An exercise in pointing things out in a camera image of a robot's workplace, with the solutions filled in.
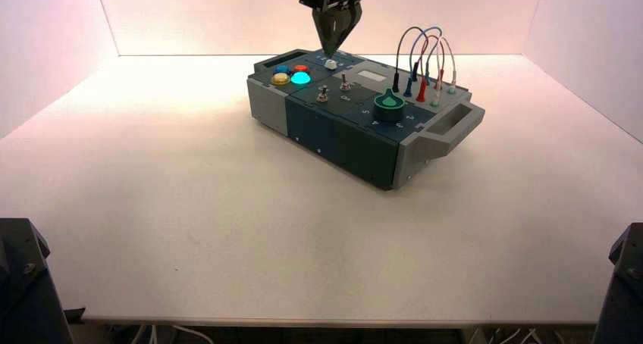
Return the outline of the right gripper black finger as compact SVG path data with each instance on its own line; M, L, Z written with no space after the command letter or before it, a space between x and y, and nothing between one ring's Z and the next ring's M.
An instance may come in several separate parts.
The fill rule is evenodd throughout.
M318 38L326 56L333 56L336 52L336 17L333 10L312 10L312 19L315 22Z
M362 16L361 4L347 5L332 11L331 54L333 55L347 39Z

